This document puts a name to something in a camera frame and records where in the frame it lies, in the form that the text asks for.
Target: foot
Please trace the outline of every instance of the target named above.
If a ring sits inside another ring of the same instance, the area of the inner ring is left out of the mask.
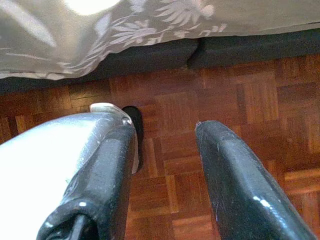
[[[139,155],[138,171],[139,171],[143,166],[142,143],[144,140],[144,125],[142,120],[142,114],[140,110],[135,106],[125,106],[122,110],[130,116],[136,131],[136,135],[138,139],[138,155]]]

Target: parquet tile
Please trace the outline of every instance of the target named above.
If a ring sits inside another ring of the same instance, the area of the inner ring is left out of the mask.
[[[218,120],[255,151],[320,237],[320,54],[113,77],[0,96],[0,143],[96,102],[138,106],[144,165],[126,240],[219,240],[195,124]]]

